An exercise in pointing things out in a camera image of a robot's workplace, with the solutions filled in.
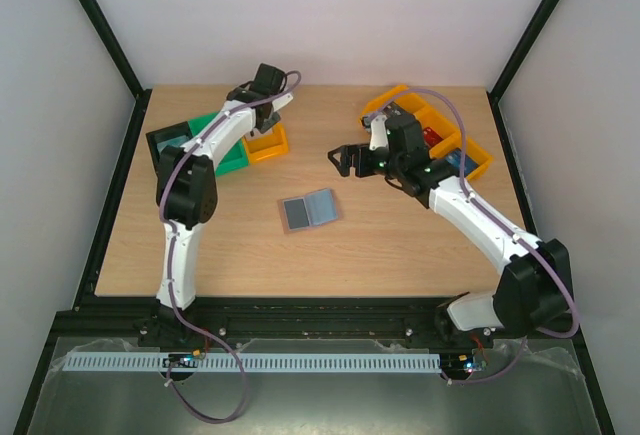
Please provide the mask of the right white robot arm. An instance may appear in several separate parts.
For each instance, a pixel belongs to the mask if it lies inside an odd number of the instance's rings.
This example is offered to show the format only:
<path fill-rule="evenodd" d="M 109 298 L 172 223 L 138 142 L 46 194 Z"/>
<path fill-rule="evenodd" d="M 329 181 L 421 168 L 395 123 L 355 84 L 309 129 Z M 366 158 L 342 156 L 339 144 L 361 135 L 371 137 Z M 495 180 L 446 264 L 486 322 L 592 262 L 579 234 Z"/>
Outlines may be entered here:
<path fill-rule="evenodd" d="M 545 332 L 547 323 L 573 313 L 567 249 L 541 241 L 499 213 L 444 159 L 429 154 L 412 115 L 370 121 L 369 142 L 328 153 L 341 176 L 381 175 L 392 187 L 443 217 L 470 240 L 500 276 L 493 292 L 464 293 L 445 305 L 436 334 L 455 347 L 476 329 L 505 329 L 516 337 Z"/>

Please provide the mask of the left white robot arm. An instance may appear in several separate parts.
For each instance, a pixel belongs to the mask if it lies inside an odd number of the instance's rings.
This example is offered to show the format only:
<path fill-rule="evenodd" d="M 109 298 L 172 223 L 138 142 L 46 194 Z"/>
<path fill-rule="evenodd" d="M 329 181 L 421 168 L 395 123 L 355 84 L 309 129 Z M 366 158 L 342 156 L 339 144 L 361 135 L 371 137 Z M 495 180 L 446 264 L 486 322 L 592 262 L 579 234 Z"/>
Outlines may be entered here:
<path fill-rule="evenodd" d="M 229 150 L 256 130 L 263 134 L 280 121 L 293 100 L 298 70 L 285 72 L 262 63 L 254 78 L 228 92 L 218 114 L 203 130 L 159 156 L 156 202 L 165 232 L 163 276 L 156 294 L 180 326 L 214 340 L 185 312 L 196 298 L 196 265 L 204 226 L 218 204 L 216 168 Z"/>

